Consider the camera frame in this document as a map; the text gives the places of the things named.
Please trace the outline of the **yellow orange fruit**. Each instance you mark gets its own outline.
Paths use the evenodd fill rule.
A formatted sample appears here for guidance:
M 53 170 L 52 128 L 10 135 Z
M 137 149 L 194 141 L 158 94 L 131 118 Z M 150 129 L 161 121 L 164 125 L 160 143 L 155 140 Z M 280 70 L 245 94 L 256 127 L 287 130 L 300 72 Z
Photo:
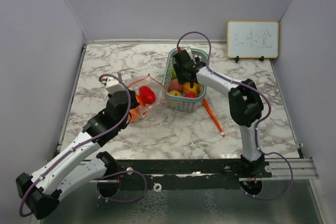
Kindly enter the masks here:
M 184 93 L 195 93 L 199 94 L 200 91 L 200 85 L 198 83 L 190 83 L 190 82 L 185 82 L 183 84 L 183 90 Z

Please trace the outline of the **orange tangerine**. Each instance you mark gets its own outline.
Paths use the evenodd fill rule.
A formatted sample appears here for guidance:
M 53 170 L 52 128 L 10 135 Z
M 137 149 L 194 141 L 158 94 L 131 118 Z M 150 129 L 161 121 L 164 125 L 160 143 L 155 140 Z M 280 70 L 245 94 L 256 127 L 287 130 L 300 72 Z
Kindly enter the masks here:
M 143 113 L 139 108 L 134 108 L 130 110 L 130 119 L 131 120 L 138 120 L 143 118 Z

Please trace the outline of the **teal white plastic basket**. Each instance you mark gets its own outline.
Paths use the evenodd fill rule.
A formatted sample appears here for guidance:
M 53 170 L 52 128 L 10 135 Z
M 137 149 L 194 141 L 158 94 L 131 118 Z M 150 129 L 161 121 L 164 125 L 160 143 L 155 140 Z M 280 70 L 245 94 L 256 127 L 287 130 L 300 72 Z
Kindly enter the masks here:
M 175 72 L 175 59 L 173 55 L 178 53 L 177 49 L 172 49 L 167 58 L 162 84 L 166 90 L 166 104 L 176 111 L 194 112 L 206 95 L 206 87 L 197 83 L 179 83 Z

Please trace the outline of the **clear bag orange zipper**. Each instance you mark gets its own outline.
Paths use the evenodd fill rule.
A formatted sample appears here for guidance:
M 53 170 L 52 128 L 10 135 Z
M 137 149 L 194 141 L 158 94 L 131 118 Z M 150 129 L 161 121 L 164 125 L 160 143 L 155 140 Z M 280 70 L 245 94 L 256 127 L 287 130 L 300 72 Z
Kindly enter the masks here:
M 130 110 L 131 121 L 143 119 L 149 111 L 161 106 L 166 98 L 165 87 L 150 74 L 134 77 L 128 80 L 126 85 L 135 91 L 136 100 L 140 104 Z

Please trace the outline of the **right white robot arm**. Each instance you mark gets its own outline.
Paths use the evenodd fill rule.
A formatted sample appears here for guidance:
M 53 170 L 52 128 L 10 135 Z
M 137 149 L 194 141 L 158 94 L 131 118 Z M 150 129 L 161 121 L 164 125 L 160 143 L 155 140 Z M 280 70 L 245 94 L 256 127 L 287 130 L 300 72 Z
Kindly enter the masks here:
M 221 76 L 210 70 L 205 62 L 193 59 L 187 50 L 178 50 L 173 55 L 173 65 L 179 82 L 190 82 L 210 87 L 228 98 L 229 112 L 233 121 L 239 125 L 243 153 L 241 171 L 246 177 L 254 177 L 265 160 L 259 147 L 257 121 L 264 109 L 260 93 L 255 83 L 247 79 L 239 81 Z

